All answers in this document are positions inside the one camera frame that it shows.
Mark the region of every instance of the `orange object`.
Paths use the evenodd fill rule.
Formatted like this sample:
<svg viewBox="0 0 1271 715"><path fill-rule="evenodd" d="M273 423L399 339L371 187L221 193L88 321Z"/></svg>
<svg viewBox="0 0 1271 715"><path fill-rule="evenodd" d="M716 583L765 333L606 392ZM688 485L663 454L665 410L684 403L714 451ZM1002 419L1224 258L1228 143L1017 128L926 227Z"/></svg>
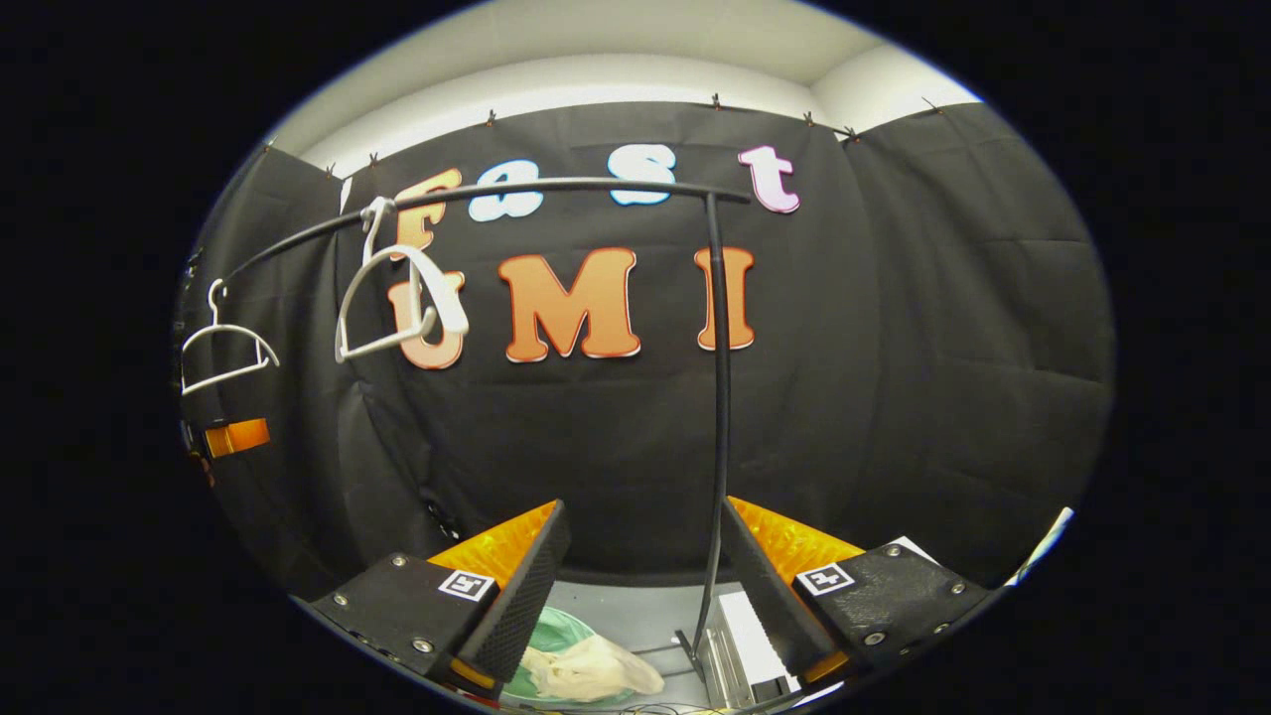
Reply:
<svg viewBox="0 0 1271 715"><path fill-rule="evenodd" d="M554 500L452 546L428 559L428 563L491 577L500 589L506 589L553 509Z"/></svg>
<svg viewBox="0 0 1271 715"><path fill-rule="evenodd" d="M478 673L475 668L473 668L472 665L464 663L458 658L452 658L450 660L450 669L466 678L468 682L470 683L477 683L483 688L494 687L494 678Z"/></svg>
<svg viewBox="0 0 1271 715"><path fill-rule="evenodd" d="M803 673L803 681L808 683L815 683L821 678L829 676L830 673L834 673L839 668L846 665L846 663L848 663L848 655L841 650L836 650L830 655L826 655L825 659L817 663L816 665L808 668L807 673Z"/></svg>
<svg viewBox="0 0 1271 715"><path fill-rule="evenodd" d="M494 710L503 710L502 705L500 705L498 702L496 702L493 700L489 700L488 697L480 697L480 696L473 695L473 693L470 693L468 691L459 691L459 695L466 697L468 700L475 700L477 702L479 702L482 705L487 705L489 707L493 707Z"/></svg>
<svg viewBox="0 0 1271 715"><path fill-rule="evenodd" d="M207 431L205 436L207 437L207 451L215 460L269 442L269 428L266 425L264 418L261 418L214 428Z"/></svg>
<svg viewBox="0 0 1271 715"><path fill-rule="evenodd" d="M866 552L860 547L736 497L730 497L728 502L737 509L741 521L764 550L764 556L792 591L796 575Z"/></svg>

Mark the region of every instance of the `plastic bag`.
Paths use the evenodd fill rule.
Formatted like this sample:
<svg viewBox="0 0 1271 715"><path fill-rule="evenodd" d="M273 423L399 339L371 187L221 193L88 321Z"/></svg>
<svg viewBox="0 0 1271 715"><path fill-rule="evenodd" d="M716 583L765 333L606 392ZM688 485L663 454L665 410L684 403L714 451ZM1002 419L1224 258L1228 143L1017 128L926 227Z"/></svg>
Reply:
<svg viewBox="0 0 1271 715"><path fill-rule="evenodd" d="M662 676L648 663L619 645L588 636L562 653L525 649L521 665L544 697L592 702L633 690L644 695L662 692Z"/></svg>

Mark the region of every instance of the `black fabric backdrop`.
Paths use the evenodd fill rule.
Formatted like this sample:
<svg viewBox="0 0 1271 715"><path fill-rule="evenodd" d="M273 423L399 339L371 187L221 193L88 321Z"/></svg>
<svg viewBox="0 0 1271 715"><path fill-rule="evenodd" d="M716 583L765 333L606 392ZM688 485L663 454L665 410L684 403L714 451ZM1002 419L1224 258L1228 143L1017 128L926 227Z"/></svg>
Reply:
<svg viewBox="0 0 1271 715"><path fill-rule="evenodd" d="M981 104L848 144L798 119L691 104L536 112L381 159L351 177L346 207L451 166L475 183L510 159L535 161L543 178L608 175L624 144L666 144L676 180L747 193L738 151L766 144L794 165L784 187L801 197L796 212L721 204L724 244L755 257L745 287L756 337L732 353L730 494L866 549L907 535L989 587L1075 507L1112 396L1108 301L1065 193ZM314 166L257 156L203 232L186 331L207 321L214 277L336 215L338 193ZM316 596L389 551L449 546L428 503L466 537L561 498L574 535L564 578L699 583L714 441L713 354L697 344L702 202L549 192L530 216L477 222L461 201L432 230L428 254L465 273L473 325L449 370L414 368L397 348L334 363L360 226L244 272L222 301L222 319L263 334L283 367L184 406L196 427L269 420L269 446L215 467L216 493L266 570ZM394 232L386 221L377 245ZM604 246L638 255L629 307L641 352L510 363L498 263L543 254L568 287ZM353 300L351 343L394 329L385 293L403 279L403 265L372 273ZM254 359L249 339L224 344L216 370ZM212 370L206 347L191 351L188 372Z"/></svg>

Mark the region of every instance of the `white letter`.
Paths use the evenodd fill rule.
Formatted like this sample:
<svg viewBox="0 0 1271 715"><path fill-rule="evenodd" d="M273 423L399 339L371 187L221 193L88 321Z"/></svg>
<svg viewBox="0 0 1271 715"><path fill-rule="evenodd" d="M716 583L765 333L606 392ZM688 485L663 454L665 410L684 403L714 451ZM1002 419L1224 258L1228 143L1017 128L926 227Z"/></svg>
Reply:
<svg viewBox="0 0 1271 715"><path fill-rule="evenodd" d="M675 152L665 144L628 144L609 155L609 173L627 180L675 183ZM629 203L661 203L670 193L657 190L610 190L622 206Z"/></svg>
<svg viewBox="0 0 1271 715"><path fill-rule="evenodd" d="M539 178L539 165L529 159L513 159L503 161L477 179L477 185L489 185L502 180L522 182ZM502 216L520 218L529 216L543 204L543 193L538 190L521 190L517 193L503 193L496 196L478 196L468 202L468 215L474 221L493 221Z"/></svg>

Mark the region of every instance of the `pink letter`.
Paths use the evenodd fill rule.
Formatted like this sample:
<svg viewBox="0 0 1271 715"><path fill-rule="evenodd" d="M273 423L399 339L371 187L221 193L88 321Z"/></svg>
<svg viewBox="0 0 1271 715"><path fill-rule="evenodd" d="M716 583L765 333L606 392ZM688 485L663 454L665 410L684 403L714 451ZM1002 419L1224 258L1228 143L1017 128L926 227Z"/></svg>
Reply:
<svg viewBox="0 0 1271 715"><path fill-rule="evenodd" d="M793 213L798 208L798 196L785 193L782 174L794 173L794 165L777 156L771 146L756 146L737 154L737 160L750 166L750 180L755 197L774 213Z"/></svg>

